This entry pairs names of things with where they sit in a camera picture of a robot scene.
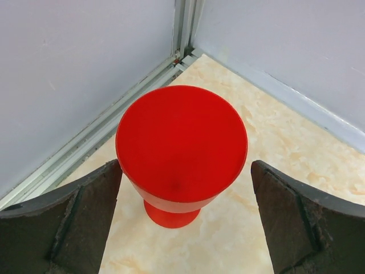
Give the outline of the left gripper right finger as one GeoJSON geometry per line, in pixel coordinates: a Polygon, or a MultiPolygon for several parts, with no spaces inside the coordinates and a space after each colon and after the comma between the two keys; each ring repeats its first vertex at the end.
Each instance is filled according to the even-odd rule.
{"type": "Polygon", "coordinates": [[[364,206],[251,165],[274,273],[364,273],[364,206]]]}

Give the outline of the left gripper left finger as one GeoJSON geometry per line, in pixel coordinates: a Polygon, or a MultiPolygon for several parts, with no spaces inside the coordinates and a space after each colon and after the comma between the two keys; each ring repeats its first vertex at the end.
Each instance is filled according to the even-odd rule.
{"type": "Polygon", "coordinates": [[[98,273],[122,174],[112,160],[1,210],[1,273],[98,273]]]}

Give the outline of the red wine glass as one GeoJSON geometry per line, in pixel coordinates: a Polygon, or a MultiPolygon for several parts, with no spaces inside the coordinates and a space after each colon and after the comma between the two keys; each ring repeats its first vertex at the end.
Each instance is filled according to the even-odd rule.
{"type": "Polygon", "coordinates": [[[196,86],[167,86],[127,108],[115,150],[151,220],[181,228],[237,179],[248,155],[248,133],[219,95],[196,86]]]}

